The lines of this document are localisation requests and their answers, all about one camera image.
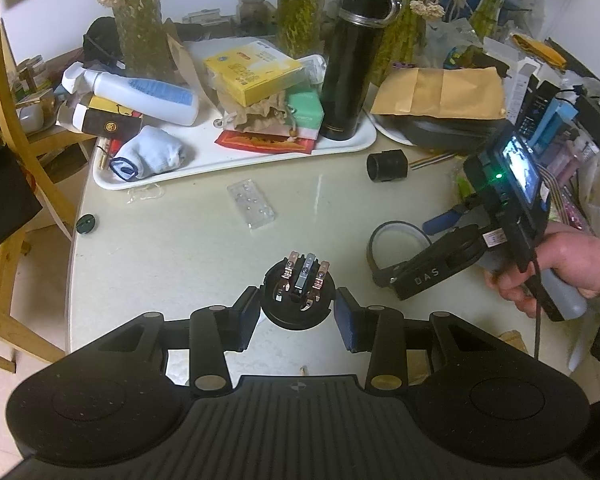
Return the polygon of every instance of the yellow box lid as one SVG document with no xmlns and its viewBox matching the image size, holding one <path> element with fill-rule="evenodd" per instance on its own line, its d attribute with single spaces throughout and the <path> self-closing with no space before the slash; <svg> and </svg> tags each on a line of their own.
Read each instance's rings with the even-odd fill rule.
<svg viewBox="0 0 600 480">
<path fill-rule="evenodd" d="M 205 66 L 222 78 L 227 92 L 243 106 L 296 84 L 298 78 L 288 76 L 302 70 L 299 61 L 263 41 L 208 57 Z"/>
</svg>

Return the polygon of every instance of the white plastic bottle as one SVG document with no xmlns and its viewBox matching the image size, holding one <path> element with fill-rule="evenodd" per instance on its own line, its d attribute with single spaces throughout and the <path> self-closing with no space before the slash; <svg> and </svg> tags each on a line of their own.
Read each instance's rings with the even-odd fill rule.
<svg viewBox="0 0 600 480">
<path fill-rule="evenodd" d="M 187 88 L 88 70 L 80 62 L 64 71 L 62 86 L 71 94 L 93 92 L 141 114 L 182 126 L 191 126 L 200 108 L 200 99 Z"/>
</svg>

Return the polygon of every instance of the white plate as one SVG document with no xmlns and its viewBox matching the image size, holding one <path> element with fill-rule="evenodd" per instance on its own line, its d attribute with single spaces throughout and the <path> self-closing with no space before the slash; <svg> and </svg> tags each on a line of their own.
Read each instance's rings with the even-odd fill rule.
<svg viewBox="0 0 600 480">
<path fill-rule="evenodd" d="M 371 107 L 376 100 L 377 93 L 378 87 L 371 83 L 369 85 L 369 91 L 366 93 L 364 109 L 366 114 L 369 116 L 369 119 L 373 123 L 373 126 L 375 126 L 375 128 L 385 137 L 389 137 L 391 140 L 395 140 L 395 142 L 398 142 L 399 144 L 404 144 L 405 146 L 415 146 L 415 144 L 413 144 L 410 140 L 407 140 L 399 130 L 396 130 L 395 128 L 389 128 L 384 124 L 380 124 L 378 121 L 378 116 L 371 113 Z"/>
</svg>

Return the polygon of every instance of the blue label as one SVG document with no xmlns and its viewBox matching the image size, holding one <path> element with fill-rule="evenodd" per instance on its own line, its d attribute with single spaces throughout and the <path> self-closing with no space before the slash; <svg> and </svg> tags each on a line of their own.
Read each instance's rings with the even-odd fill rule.
<svg viewBox="0 0 600 480">
<path fill-rule="evenodd" d="M 169 83 L 163 83 L 162 81 L 154 81 L 153 79 L 130 79 L 129 86 L 141 91 L 143 94 L 157 97 L 163 101 L 170 101 L 172 103 L 187 106 L 191 106 L 193 103 L 193 94 L 190 90 Z"/>
</svg>

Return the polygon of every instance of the table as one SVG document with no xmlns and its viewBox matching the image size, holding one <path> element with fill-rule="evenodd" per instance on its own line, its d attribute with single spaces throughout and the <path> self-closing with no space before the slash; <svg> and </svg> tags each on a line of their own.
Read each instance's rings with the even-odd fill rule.
<svg viewBox="0 0 600 480">
<path fill-rule="evenodd" d="M 533 320 L 486 288 L 477 266 L 403 302 L 374 285 L 365 261 L 374 228 L 394 219 L 422 224 L 455 203 L 452 173 L 458 162 L 453 160 L 413 171 L 400 182 L 372 183 L 366 156 L 395 148 L 403 148 L 412 161 L 423 156 L 379 136 L 364 152 L 171 180 L 160 184 L 162 197 L 132 203 L 125 191 L 101 189 L 89 177 L 79 216 L 94 214 L 98 223 L 74 240 L 68 347 L 78 349 L 143 312 L 187 319 L 198 308 L 231 306 L 247 286 L 260 285 L 270 267 L 297 250 L 328 260 L 336 286 L 346 286 L 361 305 L 383 304 L 414 319 L 448 310 L 494 335 L 519 330 L 532 349 Z M 247 178 L 277 214 L 274 222 L 254 231 L 226 190 Z M 404 247 L 409 239 L 400 233 L 383 240 L 381 266 L 413 251 Z M 544 318 L 541 359 L 568 373 L 568 353 L 579 325 L 577 320 L 551 323 Z M 234 385 L 243 374 L 294 376 L 302 366 L 311 375 L 357 374 L 363 382 L 368 356 L 345 350 L 333 314 L 304 332 L 285 331 L 265 319 L 246 351 L 226 354 Z M 186 351 L 171 353 L 168 375 L 183 383 Z"/>
</svg>

